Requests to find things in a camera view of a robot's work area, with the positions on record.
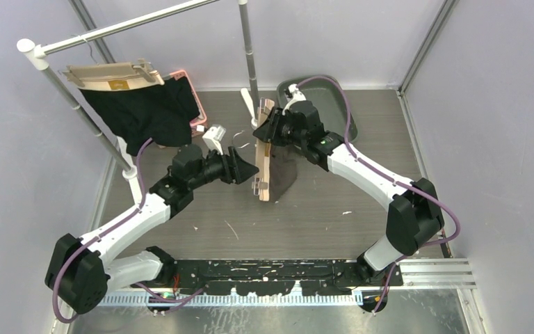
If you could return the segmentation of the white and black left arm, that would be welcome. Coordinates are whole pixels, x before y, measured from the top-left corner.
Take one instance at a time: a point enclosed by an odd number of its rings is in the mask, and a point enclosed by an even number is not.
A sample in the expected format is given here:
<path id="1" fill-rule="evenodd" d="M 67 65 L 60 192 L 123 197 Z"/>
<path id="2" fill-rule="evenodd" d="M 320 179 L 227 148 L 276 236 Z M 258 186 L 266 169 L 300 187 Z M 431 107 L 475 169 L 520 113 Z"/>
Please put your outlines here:
<path id="1" fill-rule="evenodd" d="M 64 323 L 59 303 L 65 302 L 78 315 L 95 308 L 107 293 L 137 283 L 167 287 L 177 274 L 174 258 L 158 246 L 149 246 L 131 257 L 119 254 L 156 226 L 168 222 L 194 199 L 194 190 L 220 180 L 242 184 L 259 168 L 245 161 L 236 148 L 227 153 L 197 145 L 181 147 L 167 174 L 144 194 L 140 203 L 107 224 L 80 237 L 67 233 L 54 246 L 45 285 L 52 290 L 56 316 Z"/>

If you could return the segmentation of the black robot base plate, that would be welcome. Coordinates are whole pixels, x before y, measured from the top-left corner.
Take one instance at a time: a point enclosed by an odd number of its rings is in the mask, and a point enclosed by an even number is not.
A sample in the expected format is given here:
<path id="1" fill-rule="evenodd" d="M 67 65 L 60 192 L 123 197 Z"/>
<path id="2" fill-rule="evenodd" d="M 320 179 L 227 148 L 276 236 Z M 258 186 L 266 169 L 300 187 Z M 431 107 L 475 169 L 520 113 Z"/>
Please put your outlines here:
<path id="1" fill-rule="evenodd" d="M 235 291 L 247 296 L 285 296 L 299 285 L 302 296 L 348 295 L 361 287 L 401 286 L 396 267 L 373 273 L 354 260 L 175 260 L 163 268 L 150 287 L 179 292 L 202 289 L 210 296 Z"/>

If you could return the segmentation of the beige clip hanger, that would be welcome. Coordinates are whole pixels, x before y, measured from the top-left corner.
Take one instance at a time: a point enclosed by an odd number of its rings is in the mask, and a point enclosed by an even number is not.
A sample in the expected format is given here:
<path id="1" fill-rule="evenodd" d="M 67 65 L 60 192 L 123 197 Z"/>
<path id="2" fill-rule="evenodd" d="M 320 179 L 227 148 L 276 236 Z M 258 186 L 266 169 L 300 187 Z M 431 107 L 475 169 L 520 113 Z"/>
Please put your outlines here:
<path id="1" fill-rule="evenodd" d="M 145 58 L 135 62 L 68 65 L 61 74 L 81 90 L 123 91 L 165 84 L 159 71 Z"/>
<path id="2" fill-rule="evenodd" d="M 268 118 L 275 102 L 262 97 L 259 107 L 256 109 L 252 119 L 251 127 L 253 130 L 262 125 Z M 262 202 L 269 202 L 272 199 L 270 194 L 270 143 L 264 143 L 257 139 L 255 141 L 254 164 L 259 172 L 252 179 L 253 194 Z"/>

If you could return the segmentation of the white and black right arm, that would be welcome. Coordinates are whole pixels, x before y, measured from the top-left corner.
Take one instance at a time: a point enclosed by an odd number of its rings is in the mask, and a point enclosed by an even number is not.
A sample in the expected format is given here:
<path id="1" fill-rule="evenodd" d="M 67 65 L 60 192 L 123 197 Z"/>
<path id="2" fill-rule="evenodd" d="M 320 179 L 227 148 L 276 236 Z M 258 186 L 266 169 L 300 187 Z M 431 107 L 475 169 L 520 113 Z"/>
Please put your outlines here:
<path id="1" fill-rule="evenodd" d="M 276 108 L 253 135 L 272 146 L 298 148 L 307 161 L 348 180 L 385 209 L 385 233 L 357 258 L 365 285 L 377 285 L 391 263 L 415 254 L 444 227 L 431 181 L 401 177 L 359 153 L 325 129 L 310 101 L 295 102 L 288 111 Z"/>

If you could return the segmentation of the grey-brown underwear with beige waistband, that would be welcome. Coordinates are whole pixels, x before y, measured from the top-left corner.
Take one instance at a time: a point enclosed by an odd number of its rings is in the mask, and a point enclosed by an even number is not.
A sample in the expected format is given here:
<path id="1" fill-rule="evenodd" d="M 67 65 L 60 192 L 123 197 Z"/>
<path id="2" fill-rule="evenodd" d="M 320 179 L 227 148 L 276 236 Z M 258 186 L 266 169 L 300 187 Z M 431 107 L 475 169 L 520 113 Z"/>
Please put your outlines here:
<path id="1" fill-rule="evenodd" d="M 264 202 L 278 201 L 294 184 L 298 176 L 298 165 L 295 159 L 295 148 L 271 146 L 268 155 L 267 188 L 259 193 Z"/>

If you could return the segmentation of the black underwear with beige waistband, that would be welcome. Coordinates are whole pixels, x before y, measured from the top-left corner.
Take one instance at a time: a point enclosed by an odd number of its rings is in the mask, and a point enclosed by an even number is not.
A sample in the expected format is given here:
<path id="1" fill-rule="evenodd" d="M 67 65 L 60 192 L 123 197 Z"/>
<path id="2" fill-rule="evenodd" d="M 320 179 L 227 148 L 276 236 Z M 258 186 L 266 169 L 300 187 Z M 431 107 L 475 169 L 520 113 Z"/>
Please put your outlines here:
<path id="1" fill-rule="evenodd" d="M 171 111 L 164 85 L 123 91 L 82 90 L 85 100 L 135 157 L 143 143 L 178 148 L 192 143 L 190 122 Z"/>

